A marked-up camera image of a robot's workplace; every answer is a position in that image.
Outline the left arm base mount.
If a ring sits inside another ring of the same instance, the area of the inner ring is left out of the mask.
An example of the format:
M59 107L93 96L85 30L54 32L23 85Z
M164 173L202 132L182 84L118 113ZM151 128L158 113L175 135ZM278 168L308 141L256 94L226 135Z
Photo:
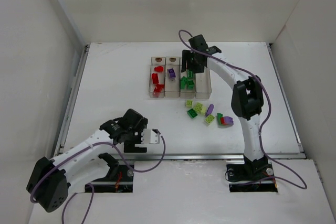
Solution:
M92 181L95 193L132 193L134 173L123 162L119 162L108 153L98 156L99 161L103 161L108 171L104 177L99 177Z

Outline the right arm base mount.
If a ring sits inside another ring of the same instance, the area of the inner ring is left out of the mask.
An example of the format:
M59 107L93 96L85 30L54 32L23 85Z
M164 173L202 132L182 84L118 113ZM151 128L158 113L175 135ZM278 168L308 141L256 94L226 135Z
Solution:
M243 164L226 164L225 179L229 182L231 193L277 193L278 188L273 178L274 170L268 161L252 165L248 161Z

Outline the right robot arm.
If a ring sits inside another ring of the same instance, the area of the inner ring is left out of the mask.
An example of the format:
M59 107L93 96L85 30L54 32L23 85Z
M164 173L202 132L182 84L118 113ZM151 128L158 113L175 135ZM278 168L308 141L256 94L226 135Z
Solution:
M256 175L268 165L260 146L260 114L264 105L261 80L250 71L233 66L221 59L222 51L208 46L203 35L191 36L182 51L182 72L215 72L232 89L231 108L238 117L244 138L243 169L249 176Z

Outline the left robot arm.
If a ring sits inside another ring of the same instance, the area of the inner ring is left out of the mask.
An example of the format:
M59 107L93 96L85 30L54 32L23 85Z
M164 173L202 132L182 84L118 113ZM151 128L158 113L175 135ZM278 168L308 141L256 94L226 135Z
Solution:
M70 176L93 158L107 151L105 146L126 141L140 142L140 133L146 129L148 119L128 109L118 120L108 120L88 139L53 159L42 157L32 171L27 191L31 202L40 204L46 212L53 212L68 197L72 185Z

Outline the red large lego brick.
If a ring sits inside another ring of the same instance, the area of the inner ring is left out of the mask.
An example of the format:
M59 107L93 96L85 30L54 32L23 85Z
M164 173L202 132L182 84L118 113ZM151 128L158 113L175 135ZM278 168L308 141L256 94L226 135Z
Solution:
M164 85L163 84L156 84L154 91L153 91L153 96L154 97L159 97L161 94L161 91L164 89Z

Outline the red arch lego brick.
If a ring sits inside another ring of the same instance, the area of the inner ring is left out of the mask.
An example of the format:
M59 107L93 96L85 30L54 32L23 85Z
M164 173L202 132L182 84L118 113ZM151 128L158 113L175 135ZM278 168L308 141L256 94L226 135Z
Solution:
M164 71L164 68L163 68L163 66L157 66L157 67L154 68L154 71L161 73L161 72Z

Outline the green small lego brick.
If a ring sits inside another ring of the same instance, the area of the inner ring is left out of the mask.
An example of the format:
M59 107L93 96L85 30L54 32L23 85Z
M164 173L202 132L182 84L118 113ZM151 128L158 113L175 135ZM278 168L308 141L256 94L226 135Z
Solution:
M193 90L195 88L195 82L194 80L188 80L187 81L187 89L188 90Z

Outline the green square lego plate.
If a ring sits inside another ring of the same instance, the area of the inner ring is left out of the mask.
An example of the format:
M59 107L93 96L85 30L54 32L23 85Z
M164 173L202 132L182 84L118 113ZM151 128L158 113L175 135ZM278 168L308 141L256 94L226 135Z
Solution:
M188 83L188 79L187 77L183 76L181 79L180 79L180 89L183 90L187 87L187 83Z

